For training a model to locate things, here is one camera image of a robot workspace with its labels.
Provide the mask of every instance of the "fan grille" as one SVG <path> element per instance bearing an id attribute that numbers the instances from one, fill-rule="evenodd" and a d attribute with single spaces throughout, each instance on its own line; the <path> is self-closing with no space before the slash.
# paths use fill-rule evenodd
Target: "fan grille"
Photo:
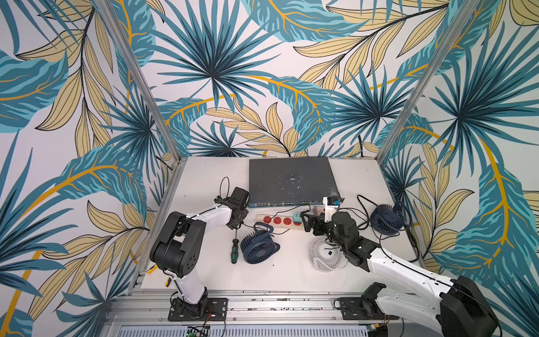
<path id="1" fill-rule="evenodd" d="M 326 243 L 325 236 L 318 236 L 314 239 L 309 249 L 309 260 L 314 269 L 330 272 L 337 268 L 344 255 L 340 249 L 333 248 L 334 246 Z"/>
<path id="2" fill-rule="evenodd" d="M 384 235 L 394 235 L 404 226 L 404 217 L 395 207 L 382 204 L 370 216 L 372 227 Z"/>
<path id="3" fill-rule="evenodd" d="M 252 243 L 254 238 L 264 234 L 267 234 L 266 230 L 255 229 L 253 233 L 248 234 L 241 241 L 241 251 L 247 263 L 263 262 L 279 250 L 279 244 L 273 242 L 270 236 L 263 238 L 259 242 Z"/>

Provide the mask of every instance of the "dark blue fan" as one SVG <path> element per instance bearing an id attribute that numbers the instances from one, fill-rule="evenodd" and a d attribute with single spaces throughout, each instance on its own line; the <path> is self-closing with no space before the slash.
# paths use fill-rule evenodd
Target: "dark blue fan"
<path id="1" fill-rule="evenodd" d="M 259 229 L 257 226 L 266 227 L 268 230 Z M 247 263 L 256 264 L 265 261 L 281 248 L 278 243 L 273 242 L 272 233 L 272 226 L 263 222 L 254 224 L 254 232 L 241 240 L 240 245 L 243 258 Z"/>
<path id="2" fill-rule="evenodd" d="M 384 235 L 395 235 L 404 226 L 404 216 L 397 206 L 379 205 L 370 216 L 372 228 Z"/>

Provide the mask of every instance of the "white fan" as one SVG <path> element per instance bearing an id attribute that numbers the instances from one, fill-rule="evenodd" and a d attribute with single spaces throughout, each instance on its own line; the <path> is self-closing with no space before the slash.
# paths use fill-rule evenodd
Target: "white fan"
<path id="1" fill-rule="evenodd" d="M 323 272 L 340 270 L 346 267 L 348 260 L 340 248 L 326 242 L 325 236 L 317 236 L 309 249 L 309 260 L 313 268 Z"/>

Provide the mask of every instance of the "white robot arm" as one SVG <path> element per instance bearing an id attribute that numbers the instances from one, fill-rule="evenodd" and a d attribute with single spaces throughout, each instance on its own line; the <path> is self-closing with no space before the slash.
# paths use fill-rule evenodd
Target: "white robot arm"
<path id="1" fill-rule="evenodd" d="M 150 251 L 150 259 L 174 280 L 182 308 L 191 317 L 203 317 L 208 307 L 207 290 L 195 270 L 204 232 L 225 224 L 237 229 L 247 215 L 247 199 L 247 191 L 235 188 L 231 197 L 218 197 L 212 207 L 198 213 L 172 212 Z M 304 221 L 305 231 L 314 227 L 315 234 L 326 235 L 354 266 L 396 281 L 415 294 L 398 293 L 374 283 L 356 301 L 339 299 L 343 317 L 346 312 L 348 319 L 355 320 L 396 315 L 445 337 L 492 336 L 499 323 L 474 282 L 434 274 L 393 255 L 360 236 L 347 212 L 334 213 L 330 222 L 323 219 L 324 215 L 310 216 L 308 223 Z M 182 242 L 174 240 L 182 235 Z"/>

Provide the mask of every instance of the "wall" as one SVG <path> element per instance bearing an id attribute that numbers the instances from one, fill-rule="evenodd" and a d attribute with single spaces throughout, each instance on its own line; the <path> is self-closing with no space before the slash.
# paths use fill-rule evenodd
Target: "wall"
<path id="1" fill-rule="evenodd" d="M 182 155 L 356 156 L 358 136 L 378 151 L 461 0 L 148 3 L 155 29 L 137 32 L 155 40 L 133 50 L 154 50 L 143 73 Z"/>
<path id="2" fill-rule="evenodd" d="M 1 337 L 94 336 L 168 179 L 99 13 L 70 4 L 0 2 Z"/>
<path id="3" fill-rule="evenodd" d="M 503 335 L 539 335 L 539 4 L 481 2 L 445 67 L 428 85 L 389 158 L 385 177 L 413 210 L 431 271 L 481 285 Z"/>

